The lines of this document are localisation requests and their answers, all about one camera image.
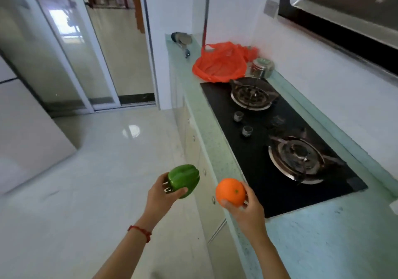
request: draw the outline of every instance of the red string bracelet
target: red string bracelet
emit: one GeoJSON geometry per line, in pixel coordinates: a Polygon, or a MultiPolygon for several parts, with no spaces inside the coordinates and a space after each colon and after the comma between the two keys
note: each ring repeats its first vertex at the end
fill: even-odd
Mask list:
{"type": "Polygon", "coordinates": [[[131,229],[137,229],[141,233],[143,233],[147,237],[147,243],[150,241],[150,236],[152,235],[151,232],[148,232],[147,230],[144,230],[140,228],[139,226],[129,226],[127,231],[130,231],[131,229]]]}

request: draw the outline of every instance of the black glass stovetop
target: black glass stovetop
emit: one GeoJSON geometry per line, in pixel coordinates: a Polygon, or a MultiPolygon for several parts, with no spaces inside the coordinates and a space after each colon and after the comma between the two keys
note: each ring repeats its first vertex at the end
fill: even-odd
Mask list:
{"type": "Polygon", "coordinates": [[[339,158],[281,96],[270,108],[253,111],[231,99],[229,83],[202,83],[201,86],[249,186],[264,207],[266,218],[367,189],[347,165],[325,169],[317,176],[324,181],[315,185],[298,183],[276,168],[267,145],[270,123],[275,116],[285,120],[286,129],[305,128],[309,138],[322,145],[322,154],[339,158]],[[236,111],[244,113],[241,122],[233,120],[236,111]],[[249,137],[241,134],[245,125],[253,128],[249,137]]]}

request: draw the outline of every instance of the orange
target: orange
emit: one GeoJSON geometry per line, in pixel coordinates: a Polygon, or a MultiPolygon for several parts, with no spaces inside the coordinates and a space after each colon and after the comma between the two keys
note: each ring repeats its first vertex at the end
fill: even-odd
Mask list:
{"type": "Polygon", "coordinates": [[[245,196],[245,188],[242,183],[235,178],[224,178],[216,187],[216,199],[219,204],[221,204],[223,199],[226,199],[234,206],[239,207],[243,205],[245,196]]]}

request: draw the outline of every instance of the metal lid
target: metal lid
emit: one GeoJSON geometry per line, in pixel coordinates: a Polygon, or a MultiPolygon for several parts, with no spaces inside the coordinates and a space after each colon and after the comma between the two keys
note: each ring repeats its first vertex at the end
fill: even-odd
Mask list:
{"type": "Polygon", "coordinates": [[[253,61],[253,65],[262,70],[274,69],[274,63],[271,60],[264,58],[257,58],[253,61]]]}

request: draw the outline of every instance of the person's left hand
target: person's left hand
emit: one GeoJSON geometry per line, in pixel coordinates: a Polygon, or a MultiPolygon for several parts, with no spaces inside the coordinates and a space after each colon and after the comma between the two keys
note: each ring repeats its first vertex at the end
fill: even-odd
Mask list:
{"type": "Polygon", "coordinates": [[[144,214],[136,225],[147,231],[152,231],[157,223],[167,214],[173,203],[188,192],[188,188],[181,188],[172,193],[165,193],[163,185],[167,181],[168,172],[158,177],[148,191],[147,205],[144,214]]]}

